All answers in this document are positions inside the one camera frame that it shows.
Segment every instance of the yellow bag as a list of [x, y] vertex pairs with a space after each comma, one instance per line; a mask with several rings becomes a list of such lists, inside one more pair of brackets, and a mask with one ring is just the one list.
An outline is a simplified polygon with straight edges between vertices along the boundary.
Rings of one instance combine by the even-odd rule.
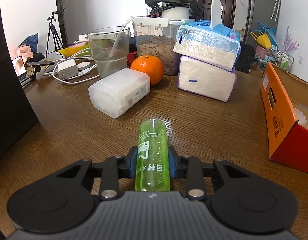
[[260, 36], [256, 36], [253, 32], [250, 32], [251, 36], [255, 39], [255, 41], [262, 46], [265, 49], [269, 49], [272, 44], [270, 42], [269, 36], [267, 34], [264, 34], [263, 32], [260, 32]]
[[[60, 49], [58, 52], [62, 55], [64, 55], [65, 57], [70, 57], [72, 55], [74, 55], [75, 53], [83, 50], [83, 49], [86, 49], [86, 48], [89, 48], [89, 44], [86, 44], [86, 45], [83, 45], [83, 46], [79, 46], [79, 47], [68, 47], [66, 49]], [[91, 55], [90, 52], [85, 52], [85, 53], [82, 53], [78, 56], [84, 56], [84, 55]]]

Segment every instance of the black speaker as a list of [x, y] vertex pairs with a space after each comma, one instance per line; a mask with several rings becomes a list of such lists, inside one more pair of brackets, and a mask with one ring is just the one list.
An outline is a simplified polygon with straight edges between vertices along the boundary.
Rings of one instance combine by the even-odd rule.
[[9, 56], [0, 5], [0, 158], [36, 122]]

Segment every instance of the wooden table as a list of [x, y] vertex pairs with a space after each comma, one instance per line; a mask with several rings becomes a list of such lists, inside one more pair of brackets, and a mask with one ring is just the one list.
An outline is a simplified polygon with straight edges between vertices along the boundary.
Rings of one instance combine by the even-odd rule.
[[[131, 146], [137, 145], [140, 123], [159, 118], [166, 124], [169, 145], [180, 155], [198, 156], [203, 162], [228, 159], [292, 191], [300, 205], [292, 231], [308, 239], [308, 174], [268, 159], [259, 79], [237, 73], [227, 104], [180, 91], [176, 81], [177, 77], [166, 76], [118, 119], [92, 106], [87, 88], [95, 81], [66, 86], [52, 78], [41, 78], [25, 87], [40, 122], [0, 160], [3, 233], [13, 232], [6, 212], [13, 192], [79, 159], [101, 162], [109, 156], [127, 154]], [[212, 194], [211, 182], [206, 182]], [[121, 180], [120, 187], [132, 190], [134, 181]], [[185, 180], [172, 180], [172, 189], [184, 191]]]

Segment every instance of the phone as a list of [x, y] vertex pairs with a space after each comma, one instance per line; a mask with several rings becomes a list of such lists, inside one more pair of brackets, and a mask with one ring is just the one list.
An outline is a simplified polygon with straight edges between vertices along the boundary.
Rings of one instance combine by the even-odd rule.
[[41, 67], [41, 66], [50, 66], [53, 65], [55, 62], [48, 61], [48, 60], [41, 60], [38, 62], [28, 62], [27, 66], [29, 67]]

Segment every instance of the white wall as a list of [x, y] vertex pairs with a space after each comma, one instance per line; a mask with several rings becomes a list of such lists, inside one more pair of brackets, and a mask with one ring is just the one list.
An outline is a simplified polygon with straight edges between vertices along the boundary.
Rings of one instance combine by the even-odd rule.
[[145, 0], [63, 0], [68, 42], [80, 34], [110, 26], [121, 26], [130, 16], [146, 15]]
[[[38, 52], [45, 55], [49, 24], [47, 18], [56, 11], [56, 0], [0, 0], [1, 17], [9, 49], [15, 49], [28, 36], [39, 33]], [[60, 35], [58, 21], [54, 25]], [[53, 39], [49, 51], [55, 48]], [[59, 58], [55, 53], [49, 57]]]
[[300, 43], [292, 55], [292, 73], [308, 82], [308, 0], [282, 0], [276, 37], [283, 44], [286, 28], [294, 41]]
[[246, 17], [248, 15], [249, 0], [236, 0], [234, 29], [245, 29]]

